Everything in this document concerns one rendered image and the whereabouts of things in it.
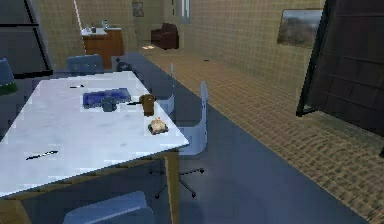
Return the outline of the blue flat tray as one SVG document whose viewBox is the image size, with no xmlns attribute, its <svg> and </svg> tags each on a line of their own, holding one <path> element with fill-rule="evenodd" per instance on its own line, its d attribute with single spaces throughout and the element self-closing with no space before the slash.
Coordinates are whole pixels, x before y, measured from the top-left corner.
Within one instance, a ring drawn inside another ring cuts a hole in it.
<svg viewBox="0 0 384 224">
<path fill-rule="evenodd" d="M 113 98 L 116 103 L 129 102 L 131 95 L 126 88 L 110 89 L 83 94 L 83 107 L 85 109 L 101 107 L 104 98 Z"/>
</svg>

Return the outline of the tan pastry on dark plate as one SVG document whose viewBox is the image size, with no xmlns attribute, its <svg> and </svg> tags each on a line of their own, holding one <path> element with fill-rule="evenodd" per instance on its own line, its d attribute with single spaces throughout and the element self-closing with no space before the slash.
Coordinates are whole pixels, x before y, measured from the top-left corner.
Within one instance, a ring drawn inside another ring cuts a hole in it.
<svg viewBox="0 0 384 224">
<path fill-rule="evenodd" d="M 148 130 L 150 131 L 150 133 L 152 135 L 156 135 L 156 134 L 167 132 L 168 131 L 168 126 L 160 118 L 155 118 L 148 125 Z"/>
</svg>

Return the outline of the dark brown shelf rack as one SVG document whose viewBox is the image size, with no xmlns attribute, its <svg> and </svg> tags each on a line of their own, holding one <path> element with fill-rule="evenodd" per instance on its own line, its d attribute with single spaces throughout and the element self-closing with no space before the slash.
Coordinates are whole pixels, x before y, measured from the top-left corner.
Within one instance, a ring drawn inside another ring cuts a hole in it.
<svg viewBox="0 0 384 224">
<path fill-rule="evenodd" d="M 384 0 L 325 0 L 296 115 L 384 137 Z"/>
</svg>

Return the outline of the pale blue swivel chair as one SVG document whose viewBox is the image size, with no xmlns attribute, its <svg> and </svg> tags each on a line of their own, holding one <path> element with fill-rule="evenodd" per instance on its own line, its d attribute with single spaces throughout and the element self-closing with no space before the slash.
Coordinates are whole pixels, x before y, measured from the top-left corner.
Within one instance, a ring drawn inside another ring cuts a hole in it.
<svg viewBox="0 0 384 224">
<path fill-rule="evenodd" d="M 207 136 L 207 101 L 208 101 L 208 90 L 206 82 L 202 81 L 200 85 L 201 93 L 201 119 L 199 123 L 193 127 L 179 127 L 181 133 L 188 139 L 189 145 L 184 147 L 184 150 L 179 153 L 181 156 L 196 156 L 199 153 L 203 152 L 207 146 L 208 136 Z M 196 168 L 184 172 L 179 172 L 178 180 L 179 182 L 191 193 L 192 198 L 196 197 L 196 192 L 182 179 L 183 176 L 200 172 L 201 174 L 205 172 L 204 168 Z M 149 170 L 150 175 L 165 175 L 164 170 Z M 167 188 L 165 184 L 156 194 L 155 199 L 159 199 L 160 194 Z"/>
</svg>

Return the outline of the white table with wooden legs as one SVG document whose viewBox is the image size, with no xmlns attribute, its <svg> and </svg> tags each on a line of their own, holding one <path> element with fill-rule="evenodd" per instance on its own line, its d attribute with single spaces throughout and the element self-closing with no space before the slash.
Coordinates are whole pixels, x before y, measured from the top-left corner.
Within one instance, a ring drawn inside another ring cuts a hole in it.
<svg viewBox="0 0 384 224">
<path fill-rule="evenodd" d="M 69 88 L 84 85 L 84 88 Z M 154 115 L 169 130 L 152 135 L 140 105 L 114 112 L 85 109 L 84 93 L 126 88 L 133 100 L 147 90 L 132 72 L 39 82 L 0 141 L 0 224 L 32 224 L 23 200 L 54 189 L 164 159 L 172 224 L 179 224 L 178 150 L 187 145 L 161 107 Z M 27 157 L 57 150 L 37 159 Z"/>
</svg>

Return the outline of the grey-blue mug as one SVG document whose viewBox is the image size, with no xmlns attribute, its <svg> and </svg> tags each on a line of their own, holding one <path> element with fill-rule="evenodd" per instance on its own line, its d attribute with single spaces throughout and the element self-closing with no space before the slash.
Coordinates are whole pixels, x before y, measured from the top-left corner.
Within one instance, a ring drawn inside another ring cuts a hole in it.
<svg viewBox="0 0 384 224">
<path fill-rule="evenodd" d="M 116 100 L 113 97 L 105 97 L 101 101 L 104 112 L 113 112 L 117 109 Z"/>
</svg>

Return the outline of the small framed dark picture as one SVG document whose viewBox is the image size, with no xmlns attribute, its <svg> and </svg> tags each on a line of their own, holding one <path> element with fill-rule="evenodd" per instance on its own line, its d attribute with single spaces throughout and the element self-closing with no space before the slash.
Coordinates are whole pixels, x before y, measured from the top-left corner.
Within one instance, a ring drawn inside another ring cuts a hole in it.
<svg viewBox="0 0 384 224">
<path fill-rule="evenodd" d="M 133 16 L 134 17 L 143 17 L 144 16 L 144 4 L 142 2 L 133 2 L 132 3 L 132 9 L 133 9 Z"/>
</svg>

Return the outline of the dark round bin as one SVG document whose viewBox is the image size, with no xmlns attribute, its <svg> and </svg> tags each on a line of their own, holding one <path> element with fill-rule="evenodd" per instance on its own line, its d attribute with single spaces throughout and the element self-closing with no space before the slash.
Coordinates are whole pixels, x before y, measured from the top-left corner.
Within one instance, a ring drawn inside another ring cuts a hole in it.
<svg viewBox="0 0 384 224">
<path fill-rule="evenodd" d="M 132 71 L 132 65 L 129 63 L 129 61 L 126 58 L 116 58 L 116 71 L 122 72 L 122 71 Z"/>
</svg>

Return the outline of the pale window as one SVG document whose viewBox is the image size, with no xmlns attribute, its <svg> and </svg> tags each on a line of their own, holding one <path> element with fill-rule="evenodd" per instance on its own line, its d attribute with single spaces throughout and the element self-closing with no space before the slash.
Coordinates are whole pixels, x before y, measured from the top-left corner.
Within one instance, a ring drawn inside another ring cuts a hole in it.
<svg viewBox="0 0 384 224">
<path fill-rule="evenodd" d="M 181 22 L 190 23 L 190 0 L 181 0 Z"/>
</svg>

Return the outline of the framed landscape picture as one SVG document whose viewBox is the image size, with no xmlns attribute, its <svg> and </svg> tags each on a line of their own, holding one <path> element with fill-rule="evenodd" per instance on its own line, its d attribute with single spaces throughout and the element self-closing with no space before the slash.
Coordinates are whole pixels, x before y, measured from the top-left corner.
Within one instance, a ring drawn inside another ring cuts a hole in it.
<svg viewBox="0 0 384 224">
<path fill-rule="evenodd" d="M 322 16 L 321 9 L 284 9 L 277 43 L 311 48 Z"/>
</svg>

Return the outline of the wooden cupboard with white worktop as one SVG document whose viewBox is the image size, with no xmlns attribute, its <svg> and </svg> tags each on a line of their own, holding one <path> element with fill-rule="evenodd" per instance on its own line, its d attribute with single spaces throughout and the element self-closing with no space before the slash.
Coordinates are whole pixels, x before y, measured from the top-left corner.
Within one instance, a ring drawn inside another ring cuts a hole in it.
<svg viewBox="0 0 384 224">
<path fill-rule="evenodd" d="M 122 56 L 124 45 L 120 28 L 107 29 L 104 35 L 82 36 L 87 55 L 98 54 L 105 69 L 112 68 L 112 56 Z"/>
</svg>

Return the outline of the black knife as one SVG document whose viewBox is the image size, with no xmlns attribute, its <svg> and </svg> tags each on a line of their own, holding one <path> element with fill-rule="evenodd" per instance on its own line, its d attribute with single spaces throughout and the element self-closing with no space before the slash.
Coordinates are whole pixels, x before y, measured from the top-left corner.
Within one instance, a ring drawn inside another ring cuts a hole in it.
<svg viewBox="0 0 384 224">
<path fill-rule="evenodd" d="M 53 154 L 57 154 L 57 153 L 58 153 L 57 150 L 52 150 L 52 151 L 48 151 L 48 152 L 45 152 L 45 153 L 42 153 L 42 154 L 37 154 L 37 155 L 29 156 L 29 157 L 26 158 L 26 160 L 37 159 L 37 158 L 41 158 L 41 157 L 44 157 L 44 156 L 53 155 Z"/>
</svg>

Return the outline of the brown wooden cup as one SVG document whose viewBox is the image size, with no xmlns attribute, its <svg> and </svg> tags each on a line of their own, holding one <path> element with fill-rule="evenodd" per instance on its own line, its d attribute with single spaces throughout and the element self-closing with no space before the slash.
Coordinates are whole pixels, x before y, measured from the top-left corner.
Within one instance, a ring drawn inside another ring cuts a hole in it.
<svg viewBox="0 0 384 224">
<path fill-rule="evenodd" d="M 139 98 L 139 102 L 142 104 L 144 115 L 153 116 L 154 115 L 154 103 L 156 98 L 152 94 L 145 94 Z"/>
</svg>

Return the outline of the dark fridge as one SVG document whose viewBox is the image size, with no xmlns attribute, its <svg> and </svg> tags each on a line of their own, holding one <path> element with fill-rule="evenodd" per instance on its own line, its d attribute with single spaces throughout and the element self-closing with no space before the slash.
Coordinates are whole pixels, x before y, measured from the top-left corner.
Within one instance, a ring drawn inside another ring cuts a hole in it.
<svg viewBox="0 0 384 224">
<path fill-rule="evenodd" d="M 16 79 L 53 74 L 31 0 L 0 0 L 2 58 L 8 60 Z"/>
</svg>

